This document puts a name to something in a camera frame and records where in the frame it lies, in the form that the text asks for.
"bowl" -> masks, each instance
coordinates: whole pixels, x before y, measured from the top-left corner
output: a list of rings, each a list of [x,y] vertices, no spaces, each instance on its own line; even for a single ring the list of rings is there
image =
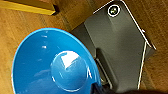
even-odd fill
[[[16,94],[89,94],[93,83],[101,87],[87,48],[56,28],[36,30],[21,42],[13,61],[12,83]]]

